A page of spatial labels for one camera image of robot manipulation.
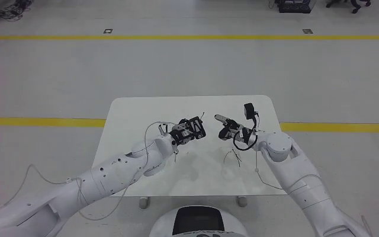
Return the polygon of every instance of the table leg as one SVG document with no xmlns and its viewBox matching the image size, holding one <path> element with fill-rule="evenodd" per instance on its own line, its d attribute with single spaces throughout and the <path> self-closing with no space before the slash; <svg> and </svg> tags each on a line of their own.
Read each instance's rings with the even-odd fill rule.
<svg viewBox="0 0 379 237">
<path fill-rule="evenodd" d="M 246 207 L 248 205 L 248 199 L 246 196 L 237 196 L 237 204 L 240 207 Z"/>
<path fill-rule="evenodd" d="M 150 197 L 140 197 L 140 203 L 139 206 L 141 209 L 146 209 L 149 207 L 150 204 Z"/>
</svg>

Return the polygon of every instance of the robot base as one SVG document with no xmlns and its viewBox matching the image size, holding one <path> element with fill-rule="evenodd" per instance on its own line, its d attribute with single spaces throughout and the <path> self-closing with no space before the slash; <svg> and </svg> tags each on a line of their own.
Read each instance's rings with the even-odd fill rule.
<svg viewBox="0 0 379 237">
<path fill-rule="evenodd" d="M 234 232 L 236 236 L 247 236 L 243 224 L 231 214 L 209 206 L 185 206 L 173 209 L 161 216 L 150 231 L 149 237 L 175 236 L 182 233 L 187 237 L 197 236 L 199 231 L 211 233 L 212 230 L 222 236 Z"/>
</svg>

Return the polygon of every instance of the black device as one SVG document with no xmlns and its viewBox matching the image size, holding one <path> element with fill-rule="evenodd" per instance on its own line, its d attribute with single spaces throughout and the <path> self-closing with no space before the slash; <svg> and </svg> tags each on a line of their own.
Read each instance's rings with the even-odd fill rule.
<svg viewBox="0 0 379 237">
<path fill-rule="evenodd" d="M 189 120 L 183 118 L 178 125 L 172 127 L 169 133 L 177 145 L 184 145 L 190 140 L 201 139 L 206 136 L 203 121 L 198 116 Z"/>
<path fill-rule="evenodd" d="M 280 13 L 297 12 L 309 14 L 316 0 L 275 0 Z"/>
</svg>

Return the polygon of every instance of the black cable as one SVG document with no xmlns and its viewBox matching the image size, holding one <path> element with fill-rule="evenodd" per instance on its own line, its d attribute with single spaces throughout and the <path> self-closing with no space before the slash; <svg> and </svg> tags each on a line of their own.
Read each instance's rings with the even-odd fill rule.
<svg viewBox="0 0 379 237">
<path fill-rule="evenodd" d="M 236 145 L 236 137 L 237 137 L 237 134 L 239 134 L 239 131 L 236 132 L 235 136 L 233 137 L 233 145 L 237 148 L 237 150 L 242 150 L 242 151 L 249 150 L 250 148 L 252 148 L 252 147 L 256 144 L 256 141 L 258 140 L 258 136 L 255 135 L 255 140 L 254 140 L 253 144 L 251 144 L 251 145 L 248 146 L 247 148 L 239 148 L 239 147 Z"/>
<path fill-rule="evenodd" d="M 225 163 L 225 158 L 226 158 L 227 154 L 229 154 L 229 153 L 230 153 L 230 152 L 226 153 L 226 155 L 225 155 L 225 157 L 224 157 L 224 162 L 223 162 L 223 163 Z"/>
<path fill-rule="evenodd" d="M 232 151 L 236 155 L 236 158 L 237 158 L 237 161 L 238 161 L 238 166 L 241 167 L 240 161 L 242 162 L 242 160 L 237 156 L 237 153 L 235 152 L 235 150 L 233 150 L 233 148 L 232 148 Z"/>
</svg>

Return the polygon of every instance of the table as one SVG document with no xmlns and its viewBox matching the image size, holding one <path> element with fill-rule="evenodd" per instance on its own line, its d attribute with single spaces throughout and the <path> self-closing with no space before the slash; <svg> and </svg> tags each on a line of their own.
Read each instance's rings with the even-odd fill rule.
<svg viewBox="0 0 379 237">
<path fill-rule="evenodd" d="M 237 152 L 242 160 L 239 167 L 235 154 L 227 154 L 232 150 L 232 141 L 218 138 L 223 126 L 214 119 L 215 114 L 234 119 L 246 127 L 253 126 L 251 120 L 245 119 L 243 105 L 246 103 L 253 103 L 255 110 L 259 112 L 261 130 L 281 130 L 272 101 L 265 95 L 115 99 L 111 104 L 92 167 L 116 154 L 129 153 L 134 144 L 143 141 L 146 127 L 154 121 L 178 123 L 180 119 L 200 117 L 205 112 L 202 120 L 206 137 L 179 146 L 176 162 L 172 155 L 161 172 L 151 177 L 142 176 L 127 189 L 125 196 L 285 194 L 282 190 L 261 183 L 254 171 L 255 151 Z M 158 134 L 157 124 L 149 129 L 147 137 Z M 280 187 L 260 153 L 258 167 L 265 182 Z"/>
</svg>

